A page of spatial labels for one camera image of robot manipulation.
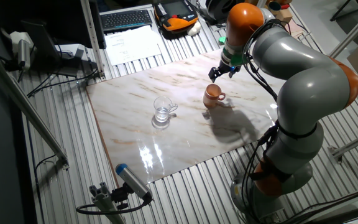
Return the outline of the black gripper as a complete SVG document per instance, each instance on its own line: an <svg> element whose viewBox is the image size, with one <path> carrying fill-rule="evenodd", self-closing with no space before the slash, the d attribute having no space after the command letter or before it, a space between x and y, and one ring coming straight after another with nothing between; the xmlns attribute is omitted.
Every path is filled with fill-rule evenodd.
<svg viewBox="0 0 358 224"><path fill-rule="evenodd" d="M230 66L228 63L226 63L223 59L221 59L219 63L219 67L212 67L211 70L208 73L209 79L214 83L218 77L221 75L224 75L226 73L229 74L229 77L232 78L235 73L239 72L241 69L241 66L235 67Z"/></svg>

